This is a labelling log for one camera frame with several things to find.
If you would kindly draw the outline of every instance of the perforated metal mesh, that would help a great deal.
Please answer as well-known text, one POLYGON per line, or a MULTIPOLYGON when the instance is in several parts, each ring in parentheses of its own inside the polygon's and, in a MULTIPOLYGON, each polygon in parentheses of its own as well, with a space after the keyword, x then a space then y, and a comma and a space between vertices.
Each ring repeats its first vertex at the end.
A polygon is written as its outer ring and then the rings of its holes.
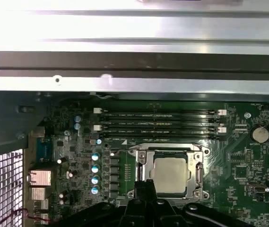
MULTIPOLYGON (((0 221, 12 210, 22 208, 23 150, 0 155, 0 221)), ((21 227, 22 212, 9 218, 1 227, 21 227)))

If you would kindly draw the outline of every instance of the cable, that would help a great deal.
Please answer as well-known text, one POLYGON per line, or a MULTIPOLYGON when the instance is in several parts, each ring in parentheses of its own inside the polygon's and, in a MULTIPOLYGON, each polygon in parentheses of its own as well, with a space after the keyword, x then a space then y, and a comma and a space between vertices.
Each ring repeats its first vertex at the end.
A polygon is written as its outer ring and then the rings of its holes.
POLYGON ((101 95, 91 95, 91 96, 96 96, 100 99, 108 99, 108 98, 113 98, 113 96, 101 96, 101 95))
POLYGON ((28 209, 26 208, 20 208, 20 209, 17 209, 17 210, 12 210, 11 214, 8 215, 7 217, 3 218, 1 221, 0 221, 0 225, 2 225, 6 220, 8 220, 9 218, 13 218, 13 216, 15 215, 18 215, 18 213, 22 211, 25 218, 28 218, 28 219, 33 219, 35 221, 46 221, 46 222, 51 222, 51 220, 49 219, 43 219, 43 218, 39 218, 39 217, 31 217, 28 215, 29 211, 28 209))

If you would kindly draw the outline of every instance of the cpu socket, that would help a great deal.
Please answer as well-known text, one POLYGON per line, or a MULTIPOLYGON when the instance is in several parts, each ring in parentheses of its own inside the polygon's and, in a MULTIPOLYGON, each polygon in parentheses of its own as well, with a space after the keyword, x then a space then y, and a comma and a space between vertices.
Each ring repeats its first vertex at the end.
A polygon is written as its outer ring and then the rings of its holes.
POLYGON ((159 198, 209 198, 203 191, 203 161, 210 153, 208 148, 192 143, 143 143, 128 153, 136 157, 136 181, 153 179, 159 198))

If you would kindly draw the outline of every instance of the electrolytic capacitor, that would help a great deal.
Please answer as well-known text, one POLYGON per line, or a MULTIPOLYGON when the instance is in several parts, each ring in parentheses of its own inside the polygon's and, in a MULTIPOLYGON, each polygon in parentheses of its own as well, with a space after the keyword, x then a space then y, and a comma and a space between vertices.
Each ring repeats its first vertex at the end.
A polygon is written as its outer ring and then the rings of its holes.
POLYGON ((59 194, 59 198, 63 199, 67 194, 68 194, 68 191, 64 190, 59 194))
POLYGON ((78 171, 77 170, 73 170, 73 171, 69 172, 68 176, 71 178, 71 177, 74 177, 77 174, 78 174, 78 171))
POLYGON ((91 193, 93 195, 97 195, 98 192, 99 192, 99 186, 97 186, 97 185, 93 186, 93 188, 91 189, 91 193))
POLYGON ((96 174, 98 171, 100 170, 100 166, 99 165, 93 165, 91 168, 91 171, 96 174))
POLYGON ((81 118, 80 116, 75 116, 75 117, 74 117, 74 121, 75 121, 76 123, 79 123, 81 120, 82 120, 82 118, 81 118))
POLYGON ((79 130, 81 128, 81 125, 79 123, 75 123, 74 126, 73 126, 73 128, 75 130, 79 130))
POLYGON ((64 205, 64 204, 67 204, 67 203, 68 203, 68 199, 66 197, 63 198, 63 199, 60 199, 60 201, 59 201, 60 205, 64 205))
POLYGON ((94 177, 92 177, 91 183, 98 184, 99 180, 100 180, 100 177, 95 175, 94 177))
POLYGON ((99 154, 99 153, 94 153, 94 154, 91 156, 91 158, 92 158, 93 161, 97 161, 97 160, 99 159, 99 157, 100 157, 100 154, 99 154))
POLYGON ((67 158, 65 158, 65 157, 61 157, 61 158, 59 158, 59 159, 57 160, 57 163, 58 163, 58 164, 62 164, 62 163, 64 163, 64 162, 67 162, 67 158))

